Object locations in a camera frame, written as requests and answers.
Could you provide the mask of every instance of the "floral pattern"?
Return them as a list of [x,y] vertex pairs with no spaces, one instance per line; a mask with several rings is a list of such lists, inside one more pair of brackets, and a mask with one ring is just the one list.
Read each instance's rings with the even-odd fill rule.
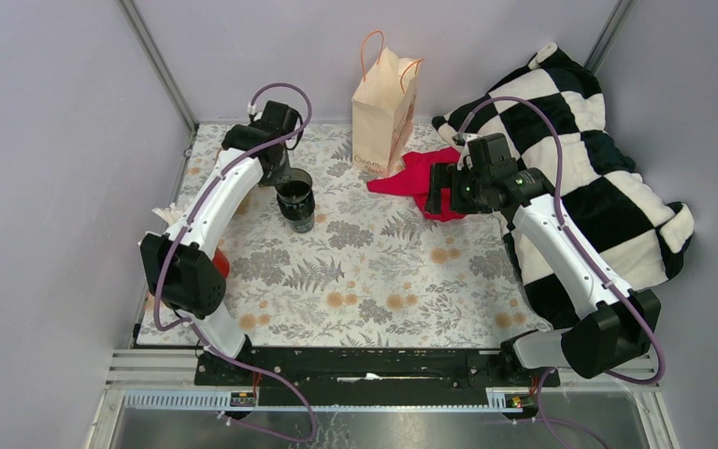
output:
[[[199,127],[180,204],[205,182],[227,128]],[[417,124],[406,151],[443,146]],[[314,180],[315,227],[296,234],[274,189],[255,187],[219,243],[231,263],[224,301],[252,343],[494,348],[548,328],[524,300],[496,219],[439,223],[409,197],[370,193],[375,176],[351,165],[349,124],[310,125],[290,157]],[[175,319],[163,305],[161,316]],[[183,326],[159,332],[145,313],[136,342],[194,345],[196,336]]]

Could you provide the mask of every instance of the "gray wall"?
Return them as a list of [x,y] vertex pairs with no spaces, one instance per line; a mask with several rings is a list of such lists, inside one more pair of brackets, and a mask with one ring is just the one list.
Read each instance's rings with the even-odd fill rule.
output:
[[[257,88],[280,80],[311,95],[315,118],[349,120],[359,47],[378,28],[399,56],[425,58],[415,114],[430,118],[474,100],[550,41],[584,61],[616,1],[136,3],[194,115],[232,121],[245,119]],[[368,44],[368,61],[379,45]]]
[[116,1],[0,1],[0,448],[82,444],[185,140]]
[[599,77],[622,150],[696,218],[684,272],[656,289],[657,335],[682,448],[718,447],[718,2],[640,0]]

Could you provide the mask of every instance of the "red object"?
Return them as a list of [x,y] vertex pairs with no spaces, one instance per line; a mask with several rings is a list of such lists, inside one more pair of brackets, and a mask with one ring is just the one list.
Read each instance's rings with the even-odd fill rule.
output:
[[413,196],[414,202],[425,218],[431,220],[449,222],[464,218],[465,215],[450,210],[450,191],[446,189],[441,191],[441,213],[425,211],[425,201],[428,199],[431,182],[431,166],[435,163],[455,163],[460,157],[461,153],[452,147],[437,152],[407,152],[403,154],[403,162],[406,164],[403,171],[391,178],[369,181],[367,190],[376,194]]
[[227,256],[222,253],[222,250],[218,248],[216,248],[216,253],[213,255],[213,265],[227,279],[227,276],[230,275],[230,261],[227,260]]

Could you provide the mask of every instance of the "black cup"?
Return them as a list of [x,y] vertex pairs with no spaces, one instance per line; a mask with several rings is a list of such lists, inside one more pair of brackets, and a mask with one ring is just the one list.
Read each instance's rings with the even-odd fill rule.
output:
[[301,168],[291,168],[276,185],[280,211],[295,232],[309,232],[315,226],[315,196],[312,177]]

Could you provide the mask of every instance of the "gray floor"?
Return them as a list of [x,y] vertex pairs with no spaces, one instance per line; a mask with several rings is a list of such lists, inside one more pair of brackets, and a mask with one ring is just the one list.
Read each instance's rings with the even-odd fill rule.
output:
[[[623,393],[545,394],[544,408],[588,426],[612,448],[648,447],[634,402]],[[489,413],[318,413],[318,440],[290,444],[240,427],[226,427],[212,412],[125,409],[115,437],[116,448],[224,449],[457,449],[561,448],[542,424],[489,426],[505,418]],[[303,435],[309,431],[304,413],[254,413],[251,422],[277,431]],[[558,430],[576,448],[601,447],[572,429]]]

